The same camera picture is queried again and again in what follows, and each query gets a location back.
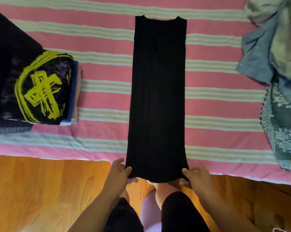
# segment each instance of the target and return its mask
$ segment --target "forearm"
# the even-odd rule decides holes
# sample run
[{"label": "forearm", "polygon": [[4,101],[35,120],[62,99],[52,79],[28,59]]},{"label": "forearm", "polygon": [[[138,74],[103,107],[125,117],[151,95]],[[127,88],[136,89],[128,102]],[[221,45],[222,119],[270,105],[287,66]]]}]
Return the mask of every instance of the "forearm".
[{"label": "forearm", "polygon": [[68,232],[102,232],[116,200],[100,193]]},{"label": "forearm", "polygon": [[206,199],[204,208],[222,232],[260,232],[247,218],[238,213],[218,194]]}]

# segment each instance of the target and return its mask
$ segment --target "left hand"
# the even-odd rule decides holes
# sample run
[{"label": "left hand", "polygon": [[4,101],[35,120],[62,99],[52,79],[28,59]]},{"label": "left hand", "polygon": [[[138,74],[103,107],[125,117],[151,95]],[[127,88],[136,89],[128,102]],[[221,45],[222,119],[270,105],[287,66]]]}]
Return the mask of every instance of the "left hand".
[{"label": "left hand", "polygon": [[137,178],[128,178],[132,172],[132,167],[126,169],[122,162],[124,158],[113,161],[107,179],[105,181],[102,193],[108,195],[111,199],[118,198],[126,188],[126,185],[130,183],[137,183]]}]

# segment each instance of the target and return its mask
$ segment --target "black shorts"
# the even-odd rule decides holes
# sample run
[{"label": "black shorts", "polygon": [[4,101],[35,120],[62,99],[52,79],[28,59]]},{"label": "black shorts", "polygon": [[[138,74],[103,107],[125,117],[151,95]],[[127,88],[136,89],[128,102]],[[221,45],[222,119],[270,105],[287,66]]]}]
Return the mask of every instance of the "black shorts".
[{"label": "black shorts", "polygon": [[[162,205],[162,232],[210,232],[190,198],[177,191],[169,195]],[[143,232],[141,221],[125,198],[120,198],[112,210],[104,232]]]}]

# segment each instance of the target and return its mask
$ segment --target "hand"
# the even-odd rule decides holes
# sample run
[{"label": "hand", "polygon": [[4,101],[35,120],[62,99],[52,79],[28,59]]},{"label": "hand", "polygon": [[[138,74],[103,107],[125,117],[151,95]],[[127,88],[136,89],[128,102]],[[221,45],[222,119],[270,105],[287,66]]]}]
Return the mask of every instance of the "hand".
[{"label": "hand", "polygon": [[102,193],[111,197],[112,200],[117,199],[123,193],[126,185],[138,182],[137,178],[128,178],[132,167],[124,169],[123,161],[124,158],[113,161],[102,190]]},{"label": "hand", "polygon": [[182,172],[189,181],[181,178],[180,185],[193,189],[203,207],[208,199],[218,196],[212,177],[203,165],[198,165],[192,170],[183,168]]}]

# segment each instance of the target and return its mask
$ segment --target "white cord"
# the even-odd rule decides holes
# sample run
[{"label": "white cord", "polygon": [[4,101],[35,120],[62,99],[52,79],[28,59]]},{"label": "white cord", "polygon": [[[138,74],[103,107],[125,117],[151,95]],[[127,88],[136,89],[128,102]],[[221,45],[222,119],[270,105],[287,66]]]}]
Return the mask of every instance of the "white cord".
[{"label": "white cord", "polygon": [[287,232],[285,230],[279,229],[279,228],[273,228],[272,232],[278,232],[278,231],[283,231],[283,232]]}]

